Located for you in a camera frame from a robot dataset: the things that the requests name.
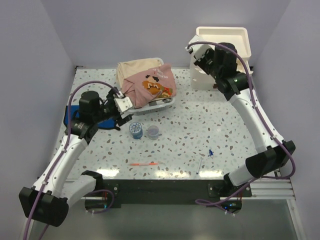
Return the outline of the white drawer cabinet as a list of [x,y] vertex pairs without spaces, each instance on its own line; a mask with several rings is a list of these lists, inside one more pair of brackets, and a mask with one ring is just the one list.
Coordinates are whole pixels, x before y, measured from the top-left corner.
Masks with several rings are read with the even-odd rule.
[[[252,55],[248,31],[244,27],[217,27],[217,26],[199,26],[196,28],[195,36],[189,41],[194,42],[214,42],[214,43],[231,43],[235,46],[237,53],[242,57],[246,66],[249,66],[249,60]],[[202,45],[193,45],[189,50],[190,54],[190,79],[191,87],[194,90],[212,91],[214,90],[215,79],[207,75],[200,67],[195,65],[195,53],[200,50]]]

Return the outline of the white laundry basket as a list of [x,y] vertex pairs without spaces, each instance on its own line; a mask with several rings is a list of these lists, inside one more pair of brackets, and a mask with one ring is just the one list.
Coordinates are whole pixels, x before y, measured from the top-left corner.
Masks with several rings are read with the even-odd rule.
[[172,98],[158,98],[141,108],[135,108],[133,106],[131,112],[133,112],[136,115],[141,115],[146,113],[152,113],[155,111],[161,111],[171,106],[175,102],[175,100],[176,96]]

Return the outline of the orange pen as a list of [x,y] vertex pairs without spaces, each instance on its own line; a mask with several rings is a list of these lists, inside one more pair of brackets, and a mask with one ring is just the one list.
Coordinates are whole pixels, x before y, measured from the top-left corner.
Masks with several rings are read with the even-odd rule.
[[149,162],[149,163],[130,163],[130,166],[156,166],[158,163],[156,162]]

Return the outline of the pink printed t-shirt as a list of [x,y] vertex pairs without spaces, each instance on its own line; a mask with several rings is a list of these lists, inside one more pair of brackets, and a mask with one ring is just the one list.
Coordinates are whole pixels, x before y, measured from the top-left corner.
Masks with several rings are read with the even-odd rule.
[[143,108],[156,99],[175,97],[177,87],[171,65],[166,63],[126,77],[121,91],[135,108]]

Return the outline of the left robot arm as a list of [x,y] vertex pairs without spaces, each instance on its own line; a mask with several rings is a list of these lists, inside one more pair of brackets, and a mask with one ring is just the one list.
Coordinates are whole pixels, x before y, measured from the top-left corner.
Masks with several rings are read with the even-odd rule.
[[112,120],[120,127],[132,120],[122,114],[133,107],[129,97],[110,90],[103,101],[96,91],[81,94],[76,106],[66,107],[67,128],[56,155],[32,187],[23,187],[19,200],[29,221],[35,220],[54,227],[66,219],[69,208],[87,194],[99,196],[104,190],[100,173],[86,170],[71,186],[66,179],[76,160],[88,147],[99,129],[99,124]]

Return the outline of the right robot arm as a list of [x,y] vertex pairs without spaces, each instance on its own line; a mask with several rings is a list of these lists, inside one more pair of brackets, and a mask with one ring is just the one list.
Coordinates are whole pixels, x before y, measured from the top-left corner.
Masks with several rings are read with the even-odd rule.
[[292,165],[291,173],[287,175],[290,178],[296,171],[292,156],[296,146],[293,141],[282,137],[263,111],[245,61],[231,43],[204,41],[202,44],[194,55],[196,65],[215,79],[217,89],[237,110],[257,152],[223,177],[223,192],[233,197],[248,182],[267,178],[269,173],[284,167],[287,162]]

